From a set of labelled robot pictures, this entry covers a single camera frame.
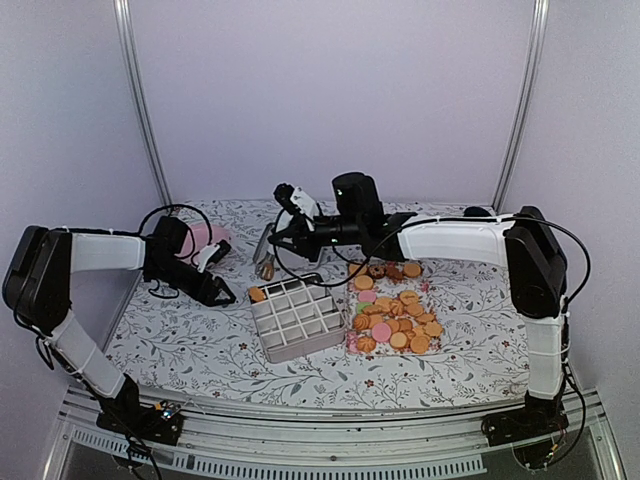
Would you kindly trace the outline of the orange round cookie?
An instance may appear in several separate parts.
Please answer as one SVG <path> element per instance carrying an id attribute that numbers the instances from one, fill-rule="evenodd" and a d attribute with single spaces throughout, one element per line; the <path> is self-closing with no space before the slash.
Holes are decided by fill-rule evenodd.
<path id="1" fill-rule="evenodd" d="M 266 299 L 266 294 L 258 287 L 250 287 L 248 289 L 248 295 L 252 303 L 259 303 Z"/>

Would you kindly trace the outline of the metal tongs white handle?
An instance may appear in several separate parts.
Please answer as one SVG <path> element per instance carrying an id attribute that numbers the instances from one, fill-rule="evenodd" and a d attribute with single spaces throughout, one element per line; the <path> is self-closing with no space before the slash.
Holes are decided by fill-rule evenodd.
<path id="1" fill-rule="evenodd" d="M 275 255 L 272 250 L 271 244 L 267 238 L 275 228 L 274 222 L 269 222 L 258 241 L 255 248 L 252 262 L 254 264 L 254 273 L 262 280 L 270 281 L 274 277 L 275 267 Z"/>

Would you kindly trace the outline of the metal divided cookie tin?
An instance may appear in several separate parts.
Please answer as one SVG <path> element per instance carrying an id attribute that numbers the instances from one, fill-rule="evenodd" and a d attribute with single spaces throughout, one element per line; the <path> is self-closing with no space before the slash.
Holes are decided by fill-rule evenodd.
<path id="1" fill-rule="evenodd" d="M 266 299 L 251 312 L 266 359 L 287 362 L 338 346 L 346 338 L 346 322 L 322 277 L 308 273 L 261 286 Z"/>

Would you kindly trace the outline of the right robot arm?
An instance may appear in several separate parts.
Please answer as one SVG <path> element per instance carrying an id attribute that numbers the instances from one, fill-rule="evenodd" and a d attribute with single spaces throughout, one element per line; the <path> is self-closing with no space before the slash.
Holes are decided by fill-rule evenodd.
<path id="1" fill-rule="evenodd" d="M 275 251 L 287 250 L 310 262 L 330 246 L 357 246 L 367 260 L 393 262 L 431 258 L 488 263 L 509 277 L 511 302 L 523 318 L 528 340 L 529 381 L 517 427 L 537 436 L 556 417 L 566 381 L 562 369 L 568 345 L 565 316 L 569 299 L 568 262 L 554 227 L 539 209 L 491 216 L 468 209 L 463 216 L 429 217 L 413 211 L 387 213 L 374 179 L 361 172 L 332 182 L 337 212 L 321 214 L 301 188 L 282 183 L 274 198 L 286 220 L 277 220 L 268 238 Z"/>

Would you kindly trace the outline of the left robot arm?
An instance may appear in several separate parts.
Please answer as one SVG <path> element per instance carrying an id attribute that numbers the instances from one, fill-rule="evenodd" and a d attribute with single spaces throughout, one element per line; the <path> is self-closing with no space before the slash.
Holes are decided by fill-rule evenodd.
<path id="1" fill-rule="evenodd" d="M 161 217 L 150 233 L 31 225 L 19 241 L 2 285 L 2 298 L 16 323 L 34 333 L 47 363 L 58 362 L 82 382 L 103 411 L 128 434 L 148 426 L 135 380 L 107 358 L 78 320 L 75 297 L 82 276 L 135 272 L 205 307 L 225 307 L 236 296 L 207 264 L 230 250 L 211 241 L 186 253 L 191 230 L 173 216 Z"/>

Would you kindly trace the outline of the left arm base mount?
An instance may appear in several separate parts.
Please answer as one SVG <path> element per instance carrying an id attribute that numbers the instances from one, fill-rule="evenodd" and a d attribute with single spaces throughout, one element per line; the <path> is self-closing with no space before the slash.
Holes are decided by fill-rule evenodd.
<path id="1" fill-rule="evenodd" d="M 115 399 L 98 398 L 101 412 L 96 425 L 104 430 L 133 439 L 176 446 L 182 433 L 184 416 L 167 415 L 164 410 L 143 406 L 138 400 L 131 405 L 119 404 Z"/>

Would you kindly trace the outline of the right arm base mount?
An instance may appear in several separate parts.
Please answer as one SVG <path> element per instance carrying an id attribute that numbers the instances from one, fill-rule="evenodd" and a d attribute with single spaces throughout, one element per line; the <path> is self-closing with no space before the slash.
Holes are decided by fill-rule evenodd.
<path id="1" fill-rule="evenodd" d="M 569 421 L 563 403 L 527 396 L 521 408 L 485 416 L 481 431 L 490 446 L 522 442 L 513 454 L 529 470 L 550 465 L 566 440 Z"/>

